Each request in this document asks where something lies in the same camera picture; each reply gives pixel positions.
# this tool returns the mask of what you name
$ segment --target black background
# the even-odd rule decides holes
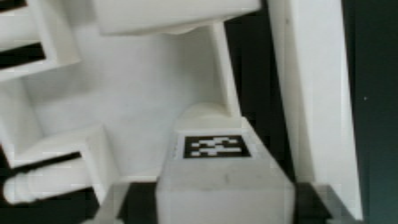
[[[367,223],[390,224],[398,221],[398,1],[342,3],[363,214]],[[227,36],[243,114],[294,180],[266,8],[227,22]],[[1,158],[0,184],[17,171]],[[74,224],[95,209],[92,190],[17,207],[1,200],[0,223]]]

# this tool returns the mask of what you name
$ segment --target white block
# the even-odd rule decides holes
[[[28,203],[90,187],[88,170],[81,159],[52,164],[17,174],[3,185],[10,204]]]
[[[0,30],[0,53],[40,42],[28,7],[0,13]]]
[[[292,221],[292,184],[246,122],[241,127],[239,131],[179,132],[155,189],[159,224],[289,224]],[[243,137],[250,157],[216,154],[211,158],[186,158],[186,136],[223,135]]]
[[[26,13],[28,19],[10,19],[6,16],[20,13]],[[0,28],[4,28],[0,34],[0,46],[3,45],[4,49],[17,47],[12,43],[19,41],[8,43],[8,38],[33,39],[31,42],[40,43],[44,51],[42,60],[0,69],[0,81],[4,81],[70,65],[79,61],[79,55],[58,0],[26,0],[26,6],[0,15]]]
[[[95,0],[106,34],[173,32],[223,21],[260,7],[259,0]]]
[[[362,219],[340,1],[267,7],[296,178],[331,186]]]

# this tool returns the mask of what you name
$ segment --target white plastic part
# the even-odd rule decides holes
[[[259,0],[93,0],[104,34],[168,33],[255,11]]]
[[[331,186],[362,220],[340,1],[267,8],[296,177]]]
[[[0,52],[40,42],[28,7],[0,13],[0,30]]]
[[[198,104],[179,119],[155,188],[159,224],[292,221],[292,184],[244,119],[225,115],[218,105]],[[250,157],[186,159],[186,137],[223,135],[243,137]]]
[[[90,187],[88,170],[81,159],[49,165],[17,174],[3,185],[10,204],[29,203]]]
[[[29,12],[31,19],[28,23],[24,20],[13,19],[13,26],[6,26],[4,29],[1,29],[1,33],[12,34],[15,31],[22,31],[26,32],[26,36],[20,38],[26,39],[29,38],[31,32],[36,34],[45,59],[1,69],[0,81],[60,68],[79,61],[60,0],[26,0],[26,7],[0,13],[0,20],[3,20],[0,24],[10,23],[8,19],[3,18],[6,18],[6,15],[17,13],[19,10]]]
[[[223,24],[180,36],[102,37],[88,3],[63,3],[84,60],[0,82],[0,141],[12,168],[81,153],[100,202],[118,178],[155,181],[189,105],[218,103],[239,118],[237,98]]]

